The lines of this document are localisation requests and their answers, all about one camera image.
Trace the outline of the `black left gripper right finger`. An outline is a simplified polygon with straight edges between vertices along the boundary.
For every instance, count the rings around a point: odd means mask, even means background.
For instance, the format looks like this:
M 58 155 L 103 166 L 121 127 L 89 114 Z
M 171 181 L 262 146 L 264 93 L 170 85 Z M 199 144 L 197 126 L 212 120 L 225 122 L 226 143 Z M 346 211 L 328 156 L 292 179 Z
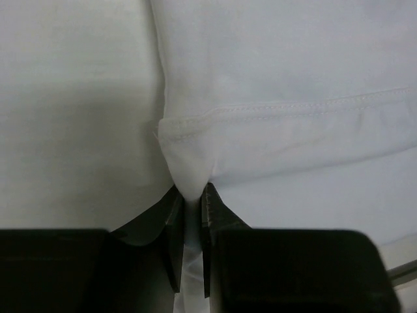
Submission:
M 377 247 L 358 231 L 249 227 L 208 184 L 201 197 L 211 312 L 400 312 Z

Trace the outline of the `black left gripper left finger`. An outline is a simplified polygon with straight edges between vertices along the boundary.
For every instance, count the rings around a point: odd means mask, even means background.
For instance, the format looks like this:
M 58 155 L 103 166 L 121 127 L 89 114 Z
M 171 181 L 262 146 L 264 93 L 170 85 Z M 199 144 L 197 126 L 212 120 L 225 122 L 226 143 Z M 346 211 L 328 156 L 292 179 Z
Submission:
M 3 230 L 2 312 L 172 312 L 184 204 L 176 188 L 107 231 Z

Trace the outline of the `white skirt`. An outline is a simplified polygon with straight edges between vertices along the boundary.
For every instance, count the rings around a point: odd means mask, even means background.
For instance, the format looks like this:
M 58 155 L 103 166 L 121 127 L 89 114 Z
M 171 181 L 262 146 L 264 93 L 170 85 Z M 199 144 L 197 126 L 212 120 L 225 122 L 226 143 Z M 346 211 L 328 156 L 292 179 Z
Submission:
M 175 312 L 208 312 L 197 202 L 416 259 L 415 1 L 2 1 L 1 227 L 114 230 L 176 186 Z

